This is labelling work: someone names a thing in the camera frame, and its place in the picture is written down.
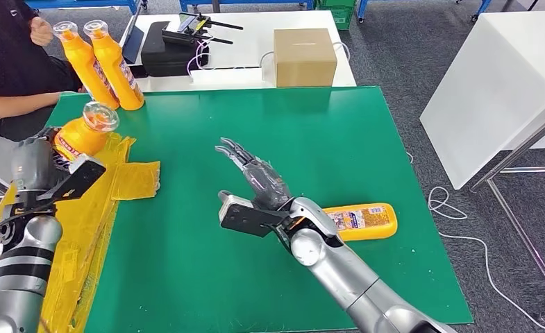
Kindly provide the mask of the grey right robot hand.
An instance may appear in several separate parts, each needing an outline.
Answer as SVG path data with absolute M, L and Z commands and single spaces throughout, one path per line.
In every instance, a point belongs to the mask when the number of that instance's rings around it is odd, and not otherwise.
M 254 201 L 267 210 L 279 210 L 293 195 L 278 172 L 266 161 L 250 153 L 243 146 L 225 137 L 215 150 L 228 157 L 242 172 L 255 193 Z

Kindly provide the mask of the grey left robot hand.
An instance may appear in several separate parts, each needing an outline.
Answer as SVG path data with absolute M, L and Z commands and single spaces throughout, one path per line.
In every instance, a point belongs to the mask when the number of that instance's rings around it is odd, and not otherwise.
M 59 127 L 46 127 L 12 151 L 12 180 L 20 191 L 47 191 L 69 175 L 71 162 L 53 146 Z

